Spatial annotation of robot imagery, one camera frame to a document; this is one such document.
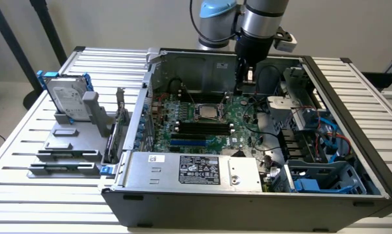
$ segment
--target blue ram slot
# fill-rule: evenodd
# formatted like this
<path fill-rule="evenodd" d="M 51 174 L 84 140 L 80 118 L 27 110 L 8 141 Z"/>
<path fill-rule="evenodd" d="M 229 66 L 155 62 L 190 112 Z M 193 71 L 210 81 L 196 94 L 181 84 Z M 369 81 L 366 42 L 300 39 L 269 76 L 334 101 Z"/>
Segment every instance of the blue ram slot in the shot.
<path fill-rule="evenodd" d="M 190 145 L 190 146 L 205 146 L 205 140 L 170 140 L 170 145 Z"/>

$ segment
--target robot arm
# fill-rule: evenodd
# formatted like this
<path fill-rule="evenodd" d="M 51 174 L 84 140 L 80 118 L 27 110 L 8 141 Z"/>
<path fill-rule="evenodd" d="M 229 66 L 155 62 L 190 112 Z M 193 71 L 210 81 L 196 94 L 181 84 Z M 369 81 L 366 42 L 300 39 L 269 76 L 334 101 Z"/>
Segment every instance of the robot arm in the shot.
<path fill-rule="evenodd" d="M 236 88 L 244 81 L 252 83 L 256 64 L 266 58 L 272 43 L 276 49 L 286 52 L 294 48 L 293 36 L 280 28 L 286 5 L 288 0 L 246 0 L 242 6 L 236 0 L 204 0 L 201 3 L 200 31 L 193 24 L 201 48 L 226 49 L 229 40 L 236 39 Z"/>

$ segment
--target white wall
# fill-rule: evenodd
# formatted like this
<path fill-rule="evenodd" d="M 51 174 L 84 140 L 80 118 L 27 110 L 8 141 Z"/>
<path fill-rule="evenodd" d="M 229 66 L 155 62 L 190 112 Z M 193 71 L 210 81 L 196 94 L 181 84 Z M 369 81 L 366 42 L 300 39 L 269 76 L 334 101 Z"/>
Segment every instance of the white wall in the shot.
<path fill-rule="evenodd" d="M 200 2 L 194 1 L 194 11 Z M 0 8 L 33 70 L 57 70 L 29 1 L 0 0 Z M 48 8 L 67 54 L 76 45 L 197 45 L 188 0 L 48 0 Z M 392 59 L 392 0 L 290 0 L 282 27 L 298 40 L 296 54 L 349 57 L 365 71 L 381 71 Z M 1 35 L 0 80 L 25 80 Z"/>

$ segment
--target floor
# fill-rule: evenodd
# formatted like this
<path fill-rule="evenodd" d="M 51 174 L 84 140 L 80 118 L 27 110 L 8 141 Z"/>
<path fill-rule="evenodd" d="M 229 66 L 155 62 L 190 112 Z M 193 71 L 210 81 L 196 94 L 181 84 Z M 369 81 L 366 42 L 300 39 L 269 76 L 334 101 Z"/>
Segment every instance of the floor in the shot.
<path fill-rule="evenodd" d="M 27 110 L 23 106 L 23 99 L 32 91 L 28 82 L 0 81 L 0 134 L 7 138 L 19 124 Z"/>

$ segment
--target slotted aluminum table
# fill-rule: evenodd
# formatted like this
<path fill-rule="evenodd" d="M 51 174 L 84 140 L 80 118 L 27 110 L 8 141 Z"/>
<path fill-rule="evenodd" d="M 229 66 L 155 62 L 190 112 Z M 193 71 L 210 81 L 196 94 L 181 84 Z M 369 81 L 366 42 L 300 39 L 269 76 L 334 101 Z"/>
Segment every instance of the slotted aluminum table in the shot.
<path fill-rule="evenodd" d="M 91 74 L 100 105 L 109 112 L 116 110 L 116 88 L 124 87 L 127 109 L 132 111 L 147 71 L 145 55 L 144 50 L 85 48 L 72 53 L 59 72 Z M 388 104 L 378 102 L 382 97 L 376 97 L 352 65 L 334 58 L 314 61 L 392 170 L 392 125 L 385 125 L 385 121 L 392 124 Z M 364 118 L 368 108 L 380 111 L 370 119 Z M 28 179 L 27 167 L 52 129 L 53 112 L 44 92 L 0 148 L 0 233 L 225 233 L 123 227 L 97 189 L 97 184 L 108 185 L 111 179 Z M 392 215 L 364 218 L 338 233 L 392 234 Z"/>

